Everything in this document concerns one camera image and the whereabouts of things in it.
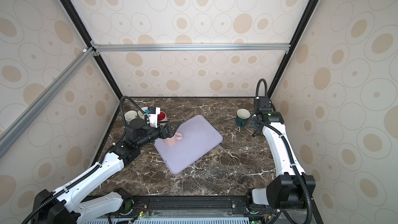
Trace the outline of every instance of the cable tie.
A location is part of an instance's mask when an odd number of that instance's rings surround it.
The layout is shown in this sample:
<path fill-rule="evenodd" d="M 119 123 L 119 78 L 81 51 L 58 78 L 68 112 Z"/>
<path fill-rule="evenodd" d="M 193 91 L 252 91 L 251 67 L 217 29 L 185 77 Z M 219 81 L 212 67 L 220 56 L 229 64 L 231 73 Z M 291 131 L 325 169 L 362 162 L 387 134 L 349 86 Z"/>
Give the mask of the cable tie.
<path fill-rule="evenodd" d="M 69 190 L 67 189 L 67 187 L 64 185 L 64 186 L 62 186 L 61 187 L 61 189 L 63 189 L 64 190 L 64 193 L 67 193 L 67 192 L 69 192 Z"/>

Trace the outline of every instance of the pink mug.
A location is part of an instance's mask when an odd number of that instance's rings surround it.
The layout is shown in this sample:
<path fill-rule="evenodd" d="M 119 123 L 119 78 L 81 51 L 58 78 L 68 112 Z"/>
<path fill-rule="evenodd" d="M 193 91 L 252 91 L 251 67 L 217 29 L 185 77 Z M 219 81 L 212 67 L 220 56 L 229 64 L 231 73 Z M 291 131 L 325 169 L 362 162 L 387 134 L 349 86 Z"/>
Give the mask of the pink mug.
<path fill-rule="evenodd" d="M 173 146 L 173 145 L 176 144 L 176 142 L 177 142 L 178 139 L 182 139 L 182 134 L 179 133 L 179 132 L 176 132 L 176 133 L 174 134 L 173 137 L 171 137 L 171 138 L 166 138 L 166 139 L 164 140 L 164 143 L 165 143 L 167 146 Z"/>

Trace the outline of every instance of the light blue vent grille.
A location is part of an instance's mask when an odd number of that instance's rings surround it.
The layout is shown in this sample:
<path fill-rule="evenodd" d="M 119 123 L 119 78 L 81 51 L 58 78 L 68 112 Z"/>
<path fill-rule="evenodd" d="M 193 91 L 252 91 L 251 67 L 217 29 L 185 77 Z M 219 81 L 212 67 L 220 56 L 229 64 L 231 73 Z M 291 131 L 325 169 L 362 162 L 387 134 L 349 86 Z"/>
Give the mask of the light blue vent grille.
<path fill-rule="evenodd" d="M 128 219 L 113 219 L 113 224 Z M 97 218 L 86 224 L 108 224 L 105 218 Z M 134 224 L 249 224 L 247 217 L 222 217 L 222 218 L 148 218 L 134 221 Z"/>

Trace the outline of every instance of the horizontal metal rail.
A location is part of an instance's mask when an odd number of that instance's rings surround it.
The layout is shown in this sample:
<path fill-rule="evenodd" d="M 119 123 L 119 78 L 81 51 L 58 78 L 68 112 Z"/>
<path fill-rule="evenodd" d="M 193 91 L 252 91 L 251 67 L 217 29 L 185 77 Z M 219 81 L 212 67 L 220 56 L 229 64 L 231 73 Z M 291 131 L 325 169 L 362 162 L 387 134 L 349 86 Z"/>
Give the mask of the horizontal metal rail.
<path fill-rule="evenodd" d="M 92 47 L 81 53 L 45 91 L 30 105 L 21 116 L 14 121 L 0 137 L 0 158 L 8 151 L 15 141 L 23 134 L 36 117 L 47 107 L 48 103 L 62 90 L 65 84 L 75 75 L 79 68 L 92 57 Z"/>
<path fill-rule="evenodd" d="M 118 51 L 221 51 L 221 50 L 289 50 L 289 43 L 244 44 L 95 44 L 98 52 Z"/>

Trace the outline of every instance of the wall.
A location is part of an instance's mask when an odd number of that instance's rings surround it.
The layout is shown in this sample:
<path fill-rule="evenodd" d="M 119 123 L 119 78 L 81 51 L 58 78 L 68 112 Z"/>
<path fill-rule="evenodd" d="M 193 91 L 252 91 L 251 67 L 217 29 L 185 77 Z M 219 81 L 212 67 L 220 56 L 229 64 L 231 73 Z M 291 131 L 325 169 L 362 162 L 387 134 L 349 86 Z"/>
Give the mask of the wall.
<path fill-rule="evenodd" d="M 0 134 L 85 47 L 57 0 L 0 0 Z"/>
<path fill-rule="evenodd" d="M 254 96 L 270 85 L 285 52 L 102 52 L 124 95 Z"/>
<path fill-rule="evenodd" d="M 272 100 L 325 223 L 396 223 L 397 0 L 322 0 Z"/>
<path fill-rule="evenodd" d="M 289 42 L 308 0 L 74 0 L 99 44 Z"/>
<path fill-rule="evenodd" d="M 38 192 L 91 165 L 119 102 L 95 64 L 90 58 L 0 159 L 0 223 L 21 223 Z"/>

